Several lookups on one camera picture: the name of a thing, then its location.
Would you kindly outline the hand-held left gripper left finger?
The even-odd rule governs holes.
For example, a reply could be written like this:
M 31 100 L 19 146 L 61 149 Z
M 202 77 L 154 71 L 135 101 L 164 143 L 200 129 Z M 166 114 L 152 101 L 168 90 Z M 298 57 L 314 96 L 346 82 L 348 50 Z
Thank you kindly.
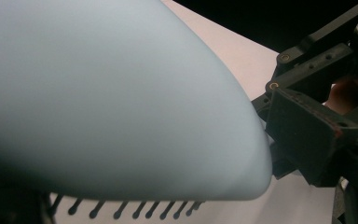
M 46 193 L 17 186 L 0 186 L 0 224 L 56 224 Z

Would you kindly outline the light blue hairbrush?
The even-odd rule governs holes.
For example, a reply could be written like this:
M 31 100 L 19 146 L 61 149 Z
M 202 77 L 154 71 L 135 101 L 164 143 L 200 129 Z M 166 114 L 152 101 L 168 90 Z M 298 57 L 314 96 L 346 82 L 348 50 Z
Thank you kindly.
M 241 85 L 161 0 L 0 0 L 0 186 L 138 218 L 258 198 L 269 142 Z

